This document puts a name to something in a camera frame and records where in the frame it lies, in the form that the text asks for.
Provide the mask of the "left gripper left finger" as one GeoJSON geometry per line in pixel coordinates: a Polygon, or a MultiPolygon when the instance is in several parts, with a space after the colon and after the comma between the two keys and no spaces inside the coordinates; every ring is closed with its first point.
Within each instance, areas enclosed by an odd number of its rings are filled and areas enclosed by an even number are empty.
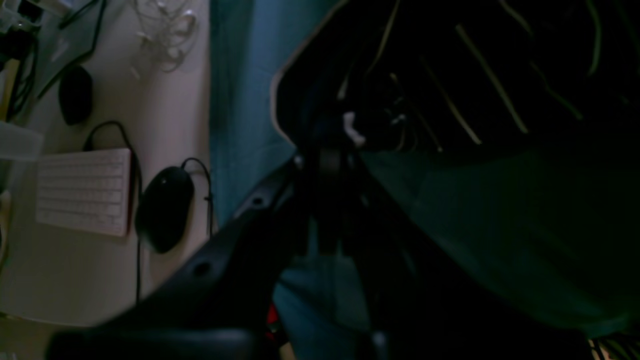
{"type": "Polygon", "coordinates": [[[309,248],[319,159],[318,150],[298,152],[152,294],[101,325],[55,333],[46,359],[262,358],[275,284],[309,248]]]}

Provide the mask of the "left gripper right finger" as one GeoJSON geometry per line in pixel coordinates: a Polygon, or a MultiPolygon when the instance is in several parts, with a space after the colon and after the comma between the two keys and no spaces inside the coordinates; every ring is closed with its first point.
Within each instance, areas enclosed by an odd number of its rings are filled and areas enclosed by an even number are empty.
{"type": "Polygon", "coordinates": [[[544,325],[478,285],[353,152],[320,151],[320,253],[354,263],[369,321],[359,359],[593,358],[578,330],[544,325]]]}

